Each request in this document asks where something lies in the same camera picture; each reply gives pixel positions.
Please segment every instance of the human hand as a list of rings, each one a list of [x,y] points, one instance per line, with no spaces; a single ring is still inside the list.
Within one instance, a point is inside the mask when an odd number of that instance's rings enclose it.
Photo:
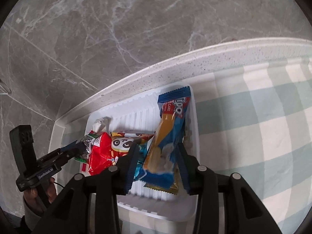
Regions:
[[[49,179],[49,187],[46,191],[46,194],[48,195],[49,202],[52,203],[55,198],[57,197],[57,191],[54,186],[54,178]],[[38,213],[42,213],[43,209],[38,204],[36,198],[38,197],[38,191],[36,188],[27,189],[24,191],[24,199],[29,206],[29,208],[33,211],[37,211]]]

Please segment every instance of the gray sleeve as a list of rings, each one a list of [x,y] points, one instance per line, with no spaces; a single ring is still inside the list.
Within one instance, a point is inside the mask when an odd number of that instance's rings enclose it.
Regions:
[[[25,223],[28,226],[28,228],[32,231],[35,226],[37,225],[37,223],[39,222],[39,220],[41,219],[41,215],[40,213],[34,213],[29,206],[27,205],[25,199],[23,198],[23,204],[24,204],[24,208],[25,208]]]

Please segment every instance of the person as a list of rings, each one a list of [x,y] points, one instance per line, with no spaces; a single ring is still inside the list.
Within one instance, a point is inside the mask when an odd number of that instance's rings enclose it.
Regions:
[[[52,203],[57,197],[54,181],[55,179],[53,177],[49,179],[50,185],[46,191],[50,203]],[[16,228],[16,231],[19,234],[30,234],[43,215],[43,209],[37,202],[37,197],[38,192],[36,188],[31,188],[24,191],[23,204],[25,215],[21,219],[21,226]]]

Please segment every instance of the marble wall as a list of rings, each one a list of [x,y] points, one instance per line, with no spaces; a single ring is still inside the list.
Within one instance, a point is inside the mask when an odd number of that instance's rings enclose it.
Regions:
[[[269,36],[312,40],[294,0],[19,0],[0,29],[0,78],[12,90],[0,98],[0,205],[23,213],[14,126],[31,123],[46,154],[53,121],[110,84],[188,51]]]

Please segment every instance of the panda face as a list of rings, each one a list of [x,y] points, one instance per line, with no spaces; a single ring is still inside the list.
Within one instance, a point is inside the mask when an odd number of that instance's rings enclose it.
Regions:
[[[112,140],[112,149],[118,152],[128,152],[134,139],[133,138],[116,138]]]

